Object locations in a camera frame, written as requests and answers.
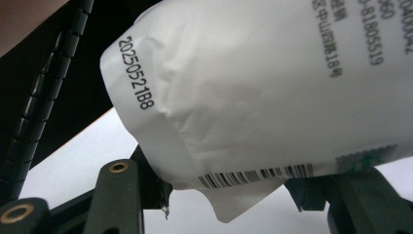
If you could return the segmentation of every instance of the plastic bag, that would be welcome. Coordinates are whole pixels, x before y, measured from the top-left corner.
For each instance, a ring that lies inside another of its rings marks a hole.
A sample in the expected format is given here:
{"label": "plastic bag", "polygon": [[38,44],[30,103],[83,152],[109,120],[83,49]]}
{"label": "plastic bag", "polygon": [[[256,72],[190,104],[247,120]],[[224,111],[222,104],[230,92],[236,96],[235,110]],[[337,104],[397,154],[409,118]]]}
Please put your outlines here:
{"label": "plastic bag", "polygon": [[288,178],[412,155],[403,2],[165,0],[101,71],[158,176],[199,189],[227,222]]}

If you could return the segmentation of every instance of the bright background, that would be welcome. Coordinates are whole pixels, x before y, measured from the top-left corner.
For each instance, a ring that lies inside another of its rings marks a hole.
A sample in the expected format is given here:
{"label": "bright background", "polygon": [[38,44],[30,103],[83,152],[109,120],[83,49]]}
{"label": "bright background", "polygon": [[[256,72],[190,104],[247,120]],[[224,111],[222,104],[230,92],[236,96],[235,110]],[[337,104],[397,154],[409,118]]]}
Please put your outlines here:
{"label": "bright background", "polygon": [[[98,171],[108,162],[130,158],[137,142],[114,109],[33,168],[20,198],[41,197],[54,208],[94,188]],[[400,196],[413,200],[413,158],[381,166]],[[207,198],[196,190],[173,191],[170,215],[145,211],[146,233],[329,233],[326,211],[298,213],[284,187],[230,223],[221,223]]]}

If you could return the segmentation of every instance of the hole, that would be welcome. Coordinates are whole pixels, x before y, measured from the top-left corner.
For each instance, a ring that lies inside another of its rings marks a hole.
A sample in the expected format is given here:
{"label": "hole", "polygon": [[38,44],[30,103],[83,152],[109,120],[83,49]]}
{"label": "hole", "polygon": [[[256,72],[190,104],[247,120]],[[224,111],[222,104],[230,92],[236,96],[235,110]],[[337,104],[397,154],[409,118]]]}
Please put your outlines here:
{"label": "hole", "polygon": [[119,229],[116,227],[111,227],[106,229],[102,234],[119,234]]}
{"label": "hole", "polygon": [[33,210],[33,205],[28,203],[12,207],[1,215],[0,223],[6,224],[18,222],[30,215],[33,212]]}
{"label": "hole", "polygon": [[113,169],[116,170],[116,171],[120,171],[120,170],[123,169],[124,167],[125,167],[124,165],[118,164],[118,165],[113,166]]}
{"label": "hole", "polygon": [[17,210],[14,210],[11,213],[9,213],[9,218],[19,217],[19,216],[23,215],[26,211],[27,211],[27,209],[25,209],[25,208],[19,208]]}
{"label": "hole", "polygon": [[122,173],[128,169],[128,164],[124,162],[116,163],[109,168],[111,173]]}

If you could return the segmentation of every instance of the barcode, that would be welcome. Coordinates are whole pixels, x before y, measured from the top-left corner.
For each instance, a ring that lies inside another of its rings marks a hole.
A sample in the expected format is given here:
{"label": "barcode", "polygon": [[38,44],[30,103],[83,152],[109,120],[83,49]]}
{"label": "barcode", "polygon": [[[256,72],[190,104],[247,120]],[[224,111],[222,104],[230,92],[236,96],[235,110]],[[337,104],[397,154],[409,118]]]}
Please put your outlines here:
{"label": "barcode", "polygon": [[216,173],[199,176],[206,188],[222,188],[273,178],[313,177],[312,164],[300,164],[282,168],[261,169],[237,173]]}

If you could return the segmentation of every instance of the crumpled plastic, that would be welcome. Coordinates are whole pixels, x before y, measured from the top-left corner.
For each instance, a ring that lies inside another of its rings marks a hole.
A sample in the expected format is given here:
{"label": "crumpled plastic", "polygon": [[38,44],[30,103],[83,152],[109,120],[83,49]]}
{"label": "crumpled plastic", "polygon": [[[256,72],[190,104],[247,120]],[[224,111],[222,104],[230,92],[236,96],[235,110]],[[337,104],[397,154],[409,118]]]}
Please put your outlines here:
{"label": "crumpled plastic", "polygon": [[362,7],[337,19],[329,1],[164,0],[105,51],[102,76],[156,174],[228,222],[288,178],[412,155],[402,25],[376,19],[371,52]]}

